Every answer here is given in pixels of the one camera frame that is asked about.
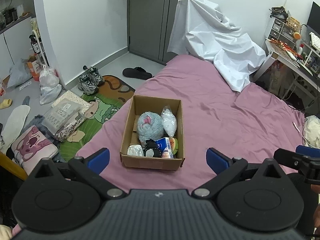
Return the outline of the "pink bed sheet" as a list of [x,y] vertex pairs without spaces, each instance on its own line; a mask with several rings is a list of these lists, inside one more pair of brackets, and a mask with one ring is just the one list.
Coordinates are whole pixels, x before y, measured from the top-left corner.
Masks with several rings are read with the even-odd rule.
[[126,168],[120,146],[129,112],[125,103],[77,154],[88,157],[105,147],[110,163],[101,176],[123,189],[187,189],[212,179],[206,151],[213,147],[229,157],[261,163],[278,148],[294,151],[303,142],[303,113],[254,83],[233,92],[216,68],[192,56],[173,58],[136,94],[182,102],[185,161],[177,171]]

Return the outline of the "cartoon floor mat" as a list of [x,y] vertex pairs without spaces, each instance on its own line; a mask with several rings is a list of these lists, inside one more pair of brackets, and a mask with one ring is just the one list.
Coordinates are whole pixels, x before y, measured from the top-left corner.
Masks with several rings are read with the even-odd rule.
[[60,144],[61,157],[68,161],[87,144],[114,114],[134,95],[135,89],[112,75],[103,76],[105,82],[94,95],[83,94],[82,99],[91,104],[85,113],[86,120]]

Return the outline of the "blue tissue packet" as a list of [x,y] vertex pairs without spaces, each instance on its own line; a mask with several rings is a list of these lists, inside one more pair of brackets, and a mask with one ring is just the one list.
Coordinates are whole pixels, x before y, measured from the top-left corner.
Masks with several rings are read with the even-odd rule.
[[170,139],[168,137],[164,137],[155,141],[158,149],[161,152],[161,158],[165,159],[173,159],[174,155],[171,149]]

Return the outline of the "pink cartoon cushion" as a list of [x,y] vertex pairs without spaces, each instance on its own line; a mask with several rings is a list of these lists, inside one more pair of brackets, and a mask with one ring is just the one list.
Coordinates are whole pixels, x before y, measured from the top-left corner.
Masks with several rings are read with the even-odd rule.
[[29,127],[11,145],[14,159],[27,175],[42,158],[53,158],[57,155],[57,147],[36,127]]

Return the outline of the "packaged item on floor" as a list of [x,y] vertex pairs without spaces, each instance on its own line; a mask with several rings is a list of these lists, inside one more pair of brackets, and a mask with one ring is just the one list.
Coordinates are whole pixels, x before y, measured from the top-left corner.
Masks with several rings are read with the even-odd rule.
[[63,142],[85,120],[80,104],[63,99],[44,115],[42,124],[56,140]]

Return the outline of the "grey sneaker pair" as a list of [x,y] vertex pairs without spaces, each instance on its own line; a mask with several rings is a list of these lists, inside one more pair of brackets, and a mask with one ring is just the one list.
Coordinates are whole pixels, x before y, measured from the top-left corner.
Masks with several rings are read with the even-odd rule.
[[78,77],[78,88],[86,95],[98,92],[99,87],[105,83],[96,67],[83,66],[85,73]]

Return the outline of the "grey fluffy plush toy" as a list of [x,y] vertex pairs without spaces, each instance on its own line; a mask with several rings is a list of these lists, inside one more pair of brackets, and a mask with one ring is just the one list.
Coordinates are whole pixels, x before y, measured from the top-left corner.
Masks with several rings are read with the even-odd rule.
[[137,121],[137,133],[140,143],[145,147],[146,140],[158,140],[164,136],[162,119],[157,113],[144,112]]

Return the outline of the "black beaded pouch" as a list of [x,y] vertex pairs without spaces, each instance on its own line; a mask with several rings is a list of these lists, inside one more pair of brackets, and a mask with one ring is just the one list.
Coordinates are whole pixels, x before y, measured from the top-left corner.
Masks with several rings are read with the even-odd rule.
[[144,147],[144,156],[148,158],[162,157],[162,153],[154,140],[152,139],[146,140],[146,144]]

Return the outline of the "clear bubble wrap bag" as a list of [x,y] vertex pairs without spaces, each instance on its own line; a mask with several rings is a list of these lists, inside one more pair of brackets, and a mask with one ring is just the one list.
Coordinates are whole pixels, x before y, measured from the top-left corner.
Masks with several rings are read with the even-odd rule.
[[177,130],[177,119],[171,111],[170,106],[165,106],[161,113],[162,124],[169,137],[174,137]]

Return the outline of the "white shoe insole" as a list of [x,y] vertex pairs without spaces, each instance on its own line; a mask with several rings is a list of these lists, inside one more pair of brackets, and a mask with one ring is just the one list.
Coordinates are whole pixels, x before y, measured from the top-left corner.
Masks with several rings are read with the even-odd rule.
[[2,134],[4,141],[4,145],[1,146],[2,153],[6,153],[11,144],[19,137],[29,112],[28,105],[20,105],[12,111]]

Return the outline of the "orange burger plush toy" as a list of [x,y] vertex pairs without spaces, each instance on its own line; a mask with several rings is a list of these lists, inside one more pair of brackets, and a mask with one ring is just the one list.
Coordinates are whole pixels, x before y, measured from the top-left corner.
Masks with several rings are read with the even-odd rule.
[[178,152],[178,140],[176,138],[169,138],[172,155]]

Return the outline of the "white draped cloth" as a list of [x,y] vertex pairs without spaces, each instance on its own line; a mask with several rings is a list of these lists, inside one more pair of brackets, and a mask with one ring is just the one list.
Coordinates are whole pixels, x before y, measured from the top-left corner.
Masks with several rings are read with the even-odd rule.
[[178,0],[167,51],[212,63],[235,92],[266,59],[263,48],[208,0]]

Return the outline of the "grey door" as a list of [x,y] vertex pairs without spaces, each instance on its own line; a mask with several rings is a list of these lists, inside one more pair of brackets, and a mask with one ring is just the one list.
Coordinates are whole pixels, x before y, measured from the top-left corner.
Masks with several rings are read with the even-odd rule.
[[127,0],[129,52],[166,64],[175,53],[167,52],[178,0]]

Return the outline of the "white drawer organizer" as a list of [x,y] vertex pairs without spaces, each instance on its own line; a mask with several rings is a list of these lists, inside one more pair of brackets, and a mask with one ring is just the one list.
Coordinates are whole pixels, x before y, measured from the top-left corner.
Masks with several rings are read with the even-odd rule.
[[271,17],[265,31],[265,37],[275,40],[284,40],[285,42],[294,42],[293,30],[283,21]]

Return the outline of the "white plastic bag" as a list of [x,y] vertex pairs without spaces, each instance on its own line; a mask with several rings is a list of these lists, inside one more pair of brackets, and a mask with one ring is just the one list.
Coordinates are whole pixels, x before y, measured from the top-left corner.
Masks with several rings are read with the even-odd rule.
[[40,82],[40,105],[51,103],[59,96],[62,86],[55,70],[43,66],[39,75]]

